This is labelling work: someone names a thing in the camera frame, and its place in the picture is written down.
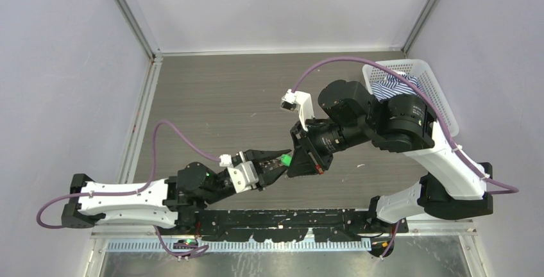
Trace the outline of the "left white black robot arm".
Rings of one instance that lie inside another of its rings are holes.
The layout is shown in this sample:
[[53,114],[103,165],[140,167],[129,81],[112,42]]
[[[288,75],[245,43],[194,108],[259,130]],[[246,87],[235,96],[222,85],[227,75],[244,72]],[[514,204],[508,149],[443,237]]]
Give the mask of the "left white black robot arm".
[[188,235],[196,229],[196,212],[275,183],[289,166],[289,152],[249,149],[222,155],[220,172],[192,162],[176,175],[150,183],[106,184],[75,174],[61,225],[74,229],[103,224],[150,225]]

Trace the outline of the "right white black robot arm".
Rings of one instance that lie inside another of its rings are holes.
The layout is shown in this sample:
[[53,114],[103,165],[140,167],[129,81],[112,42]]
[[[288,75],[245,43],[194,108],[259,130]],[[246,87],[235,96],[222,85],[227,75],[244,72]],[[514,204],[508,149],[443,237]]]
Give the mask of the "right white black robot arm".
[[422,98],[400,94],[379,100],[362,83],[337,80],[320,92],[318,104],[324,119],[315,118],[310,94],[288,91],[282,98],[282,108],[299,116],[290,131],[294,152],[289,177],[323,174],[335,153],[366,142],[412,158],[427,171],[408,189],[372,198],[366,215],[372,231],[383,232],[423,213],[451,221],[493,213],[493,196],[477,175],[491,164],[459,158]]

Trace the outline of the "green key tag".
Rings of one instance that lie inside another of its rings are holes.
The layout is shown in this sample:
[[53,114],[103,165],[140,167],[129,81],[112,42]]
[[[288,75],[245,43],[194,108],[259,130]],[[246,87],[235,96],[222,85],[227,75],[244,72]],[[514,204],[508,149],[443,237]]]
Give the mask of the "green key tag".
[[292,156],[290,156],[290,155],[282,155],[282,156],[280,157],[280,162],[281,162],[283,165],[289,167],[289,166],[291,165],[291,162],[292,162]]

